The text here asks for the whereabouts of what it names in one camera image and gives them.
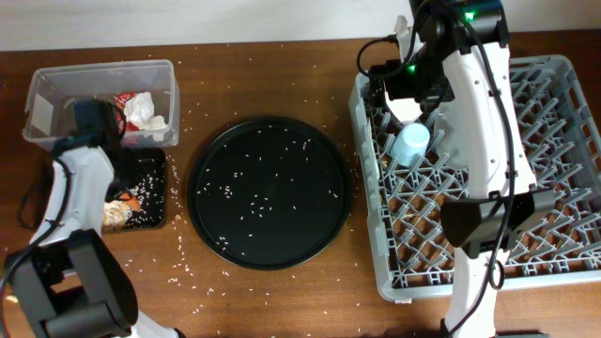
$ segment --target wooden table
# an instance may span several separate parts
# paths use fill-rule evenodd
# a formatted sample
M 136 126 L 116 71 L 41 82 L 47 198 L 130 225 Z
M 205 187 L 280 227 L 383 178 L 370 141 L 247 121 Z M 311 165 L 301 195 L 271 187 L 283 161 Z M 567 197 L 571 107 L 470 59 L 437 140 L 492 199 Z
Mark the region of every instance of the wooden table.
M 351 159 L 350 165 L 358 167 L 353 160 L 347 102 L 357 74 L 356 53 L 364 42 L 1 53 L 0 253 L 22 248 L 31 237 L 18 227 L 15 213 L 40 164 L 47 161 L 43 150 L 21 136 L 24 102 L 36 69 L 119 60 L 171 60 L 181 90 L 181 137 L 178 146 L 165 152 L 171 155 L 170 164 L 177 167 L 180 177 L 188 177 L 193 153 L 217 131 L 260 115 L 294 117 L 322 129 Z M 600 31 L 514 34 L 511 46 L 513 56 L 564 54 L 570 58 L 591 111 L 601 122 Z M 394 57 L 392 45 L 378 46 L 378 50 L 366 54 L 365 65 Z M 186 181 L 182 179 L 176 186 L 172 179 L 170 188 L 182 192 Z M 354 184 L 360 187 L 358 197 L 352 199 L 351 217 L 340 235 L 323 253 L 293 269 L 254 271 L 223 261 L 196 235 L 186 209 L 177 208 L 170 198 L 164 228 L 112 234 L 104 240 L 131 278 L 140 308 L 159 323 L 180 328 L 188 337 L 380 336 L 402 331 L 412 336 L 414 330 L 437 330 L 449 306 L 448 298 L 394 305 L 379 296 L 365 226 L 363 183 L 358 180 Z M 178 201 L 185 203 L 181 193 Z M 174 230 L 172 221 L 177 214 L 181 220 Z M 172 268 L 181 259 L 179 235 L 193 276 L 182 268 Z M 178 278 L 178 282 L 167 283 L 170 278 Z M 214 292 L 207 294 L 209 288 Z M 13 336 L 31 335 L 18 305 L 5 301 L 4 306 Z M 199 314 L 193 314 L 196 308 Z M 501 292 L 495 318 L 498 330 L 540 329 L 554 337 L 577 333 L 598 337 L 601 284 Z

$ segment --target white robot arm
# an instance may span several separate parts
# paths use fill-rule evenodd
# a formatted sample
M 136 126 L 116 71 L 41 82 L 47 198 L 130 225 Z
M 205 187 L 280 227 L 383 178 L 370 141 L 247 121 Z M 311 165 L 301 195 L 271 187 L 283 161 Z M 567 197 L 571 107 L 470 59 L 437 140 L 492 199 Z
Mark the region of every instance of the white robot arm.
M 103 120 L 106 110 L 95 108 L 102 104 L 93 101 L 80 108 Z M 105 127 L 111 126 L 109 120 Z M 120 140 L 111 140 L 118 133 L 100 129 L 54 148 L 54 183 L 44 219 L 30 247 L 8 259 L 14 268 L 6 275 L 37 337 L 183 337 L 138 310 L 130 280 L 100 238 L 114 162 L 123 159 Z M 71 274 L 78 275 L 80 286 L 60 293 L 50 288 Z
M 439 94 L 435 130 L 444 130 L 444 137 L 437 152 L 451 155 L 447 164 L 453 169 L 469 169 L 469 199 L 441 206 L 442 230 L 455 248 L 453 295 L 441 330 L 454 338 L 492 337 L 502 264 L 517 234 L 553 209 L 553 192 L 534 191 L 536 179 L 519 137 L 501 1 L 410 3 L 414 26 L 400 25 L 405 34 L 368 42 L 357 64 L 370 78 L 370 103 L 388 108 L 395 116 L 411 115 L 405 108 L 395 109 L 407 107 L 411 100 L 428 100 L 433 88 L 452 91 L 449 96 L 446 90 Z M 423 47 L 414 53 L 417 34 Z M 397 37 L 402 37 L 400 60 L 373 66 L 369 72 L 361 68 L 366 46 L 396 42 Z

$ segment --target clear plastic container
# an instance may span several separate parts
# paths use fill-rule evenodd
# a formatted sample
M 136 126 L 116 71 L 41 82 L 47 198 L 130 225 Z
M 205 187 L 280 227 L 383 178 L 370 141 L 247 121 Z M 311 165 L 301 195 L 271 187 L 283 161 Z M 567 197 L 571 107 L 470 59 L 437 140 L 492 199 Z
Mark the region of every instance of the clear plastic container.
M 70 100 L 111 98 L 126 92 L 150 92 L 155 115 L 166 128 L 128 131 L 122 145 L 130 147 L 176 146 L 179 141 L 179 88 L 169 60 L 128 61 L 38 69 L 31 80 L 25 112 L 29 114 L 23 138 L 46 150 L 75 131 L 66 109 Z

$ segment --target black round tray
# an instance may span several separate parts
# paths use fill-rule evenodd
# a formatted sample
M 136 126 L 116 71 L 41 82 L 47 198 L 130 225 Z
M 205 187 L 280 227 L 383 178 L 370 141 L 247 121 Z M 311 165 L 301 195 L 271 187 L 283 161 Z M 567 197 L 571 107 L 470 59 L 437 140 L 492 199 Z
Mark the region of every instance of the black round tray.
M 201 239 L 246 268 L 284 269 L 319 254 L 350 206 L 348 170 L 335 144 L 294 119 L 262 117 L 203 151 L 188 186 Z

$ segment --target black cable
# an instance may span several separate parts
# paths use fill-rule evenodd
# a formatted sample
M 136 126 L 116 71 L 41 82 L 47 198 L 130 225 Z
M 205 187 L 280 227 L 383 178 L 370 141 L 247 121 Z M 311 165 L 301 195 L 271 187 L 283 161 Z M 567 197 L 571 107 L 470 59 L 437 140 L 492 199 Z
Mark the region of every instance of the black cable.
M 15 258 L 11 262 L 12 264 L 6 270 L 6 272 L 2 278 L 2 281 L 0 281 L 0 300 L 4 299 L 4 292 L 5 292 L 5 289 L 7 288 L 8 281 L 14 274 L 15 270 L 21 265 L 22 262 L 25 261 L 25 259 L 27 259 L 31 255 L 32 252 L 34 252 L 34 250 L 39 246 L 39 244 L 44 239 L 48 238 L 52 234 L 52 232 L 60 225 L 60 222 L 63 219 L 63 216 L 65 214 L 65 211 L 67 210 L 67 204 L 69 202 L 69 195 L 70 195 L 70 191 L 71 191 L 71 173 L 69 171 L 68 166 L 62 160 L 60 160 L 58 158 L 54 158 L 54 160 L 58 164 L 60 164 L 61 167 L 63 167 L 63 171 L 65 172 L 65 178 L 66 178 L 65 183 L 66 184 L 65 184 L 65 193 L 63 194 L 63 202 L 61 203 L 60 209 L 58 210 L 58 213 L 56 214 L 56 217 L 54 218 L 54 220 L 53 221 L 46 220 L 46 222 L 48 222 L 50 227 L 46 231 L 44 231 L 44 233 L 42 233 L 38 238 L 36 238 L 36 240 L 31 242 L 27 246 L 27 248 L 21 253 L 21 255 L 19 255 L 17 258 Z M 4 338 L 8 338 L 10 336 L 8 334 L 7 322 L 4 319 L 4 308 L 3 308 L 1 302 L 0 302 L 0 333 L 2 333 L 2 336 Z
M 507 229 L 507 225 L 509 223 L 509 216 L 511 214 L 511 209 L 514 204 L 514 197 L 515 197 L 515 193 L 516 193 L 515 192 L 515 189 L 516 189 L 516 160 L 514 158 L 514 140 L 513 140 L 512 132 L 511 132 L 511 124 L 509 123 L 509 117 L 507 115 L 507 111 L 505 110 L 505 107 L 501 101 L 501 92 L 499 91 L 499 88 L 497 87 L 497 84 L 495 82 L 492 68 L 490 67 L 490 62 L 488 60 L 488 56 L 486 55 L 486 50 L 485 50 L 484 44 L 482 43 L 480 38 L 478 38 L 478 34 L 473 29 L 471 24 L 465 20 L 465 18 L 463 18 L 461 15 L 457 14 L 457 12 L 453 8 L 450 8 L 444 2 L 438 1 L 438 4 L 442 5 L 442 7 L 453 17 L 453 19 L 462 23 L 463 26 L 470 32 L 471 36 L 473 37 L 474 41 L 476 42 L 476 45 L 478 47 L 478 50 L 479 50 L 482 60 L 484 62 L 486 78 L 491 87 L 492 95 L 495 99 L 497 107 L 499 108 L 499 112 L 501 113 L 501 121 L 503 124 L 503 128 L 505 129 L 505 138 L 506 138 L 506 142 L 507 142 L 507 154 L 509 157 L 509 159 L 508 159 L 508 161 L 509 161 L 509 194 L 508 194 L 507 202 L 505 204 L 505 212 L 503 213 L 503 217 L 501 220 L 501 226 L 500 226 L 499 232 L 497 233 L 497 237 L 495 238 L 495 248 L 490 255 L 490 260 L 488 261 L 488 267 L 486 269 L 486 277 L 483 280 L 482 287 L 480 289 L 478 298 L 476 299 L 474 304 L 471 306 L 471 309 L 455 325 L 455 327 L 449 331 L 447 336 L 452 337 L 453 334 L 457 330 L 459 330 L 461 328 L 461 326 L 463 326 L 465 324 L 465 322 L 468 321 L 468 319 L 470 319 L 470 317 L 476 312 L 476 310 L 480 306 L 480 303 L 482 302 L 482 299 L 484 298 L 487 285 L 490 284 L 493 289 L 498 290 L 502 287 L 502 285 L 504 283 L 503 269 L 501 269 L 501 277 L 500 277 L 499 284 L 496 284 L 494 281 L 494 271 L 495 271 L 495 266 L 497 266 L 498 264 L 502 266 L 501 262 L 498 262 L 498 260 L 497 260 L 497 252 L 501 248 L 502 238 Z
M 401 71 L 403 71 L 403 69 L 407 66 L 407 63 L 413 56 L 413 49 L 415 48 L 415 38 L 417 36 L 417 32 L 420 30 L 420 28 L 419 28 L 420 26 L 417 24 L 419 14 L 422 11 L 422 8 L 424 8 L 424 5 L 427 4 L 428 2 L 430 2 L 430 0 L 424 0 L 417 7 L 417 9 L 415 9 L 415 13 L 413 13 L 414 22 L 413 22 L 413 30 L 411 30 L 411 42 L 409 44 L 409 50 L 407 52 L 407 57 L 405 57 L 405 60 L 401 63 L 401 66 L 399 66 L 399 68 L 397 68 L 395 70 L 389 71 L 384 74 L 369 73 L 361 67 L 361 57 L 363 55 L 363 52 L 365 52 L 365 50 L 367 49 L 367 47 L 369 47 L 373 44 L 376 44 L 376 43 L 380 43 L 380 42 L 396 42 L 396 35 L 392 34 L 392 35 L 389 35 L 384 38 L 375 38 L 375 39 L 365 43 L 363 45 L 363 47 L 360 48 L 359 52 L 357 53 L 357 69 L 359 70 L 359 73 L 367 76 L 368 78 L 370 78 L 372 80 L 383 80 L 383 79 L 388 79 L 390 77 L 396 76 L 396 75 L 400 74 Z

